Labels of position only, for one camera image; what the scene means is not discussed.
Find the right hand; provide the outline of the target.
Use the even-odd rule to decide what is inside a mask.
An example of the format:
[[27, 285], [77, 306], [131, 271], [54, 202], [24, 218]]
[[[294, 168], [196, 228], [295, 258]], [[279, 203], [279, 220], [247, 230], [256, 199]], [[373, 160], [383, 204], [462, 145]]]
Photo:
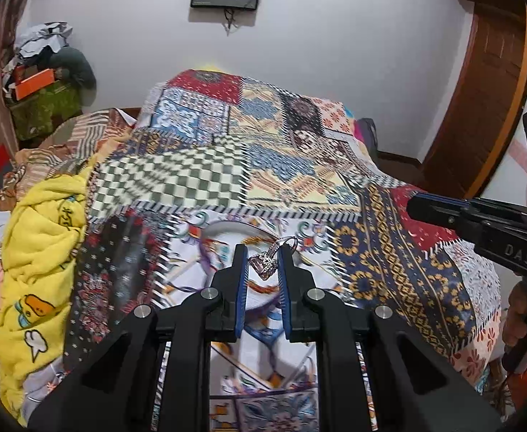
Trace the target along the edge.
[[502, 330], [503, 343], [514, 347], [527, 335], [527, 283], [518, 282], [509, 295], [509, 309]]

